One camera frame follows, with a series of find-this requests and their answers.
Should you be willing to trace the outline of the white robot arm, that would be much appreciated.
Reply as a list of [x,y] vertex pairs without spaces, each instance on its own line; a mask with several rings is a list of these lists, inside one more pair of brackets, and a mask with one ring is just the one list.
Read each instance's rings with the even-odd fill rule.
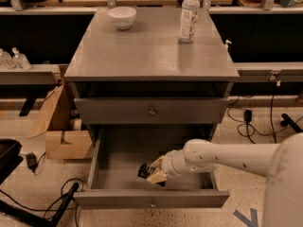
[[214,144],[191,139],[151,164],[148,181],[230,166],[266,178],[262,227],[303,227],[303,133],[279,144]]

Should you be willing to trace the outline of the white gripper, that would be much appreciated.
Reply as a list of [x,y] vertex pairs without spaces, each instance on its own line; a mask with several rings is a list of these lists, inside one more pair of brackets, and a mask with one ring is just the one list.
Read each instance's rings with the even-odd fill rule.
[[160,166],[161,170],[156,169],[147,178],[148,182],[163,183],[167,180],[167,175],[170,178],[175,178],[189,171],[189,164],[182,150],[169,151],[151,163],[151,168],[158,168]]

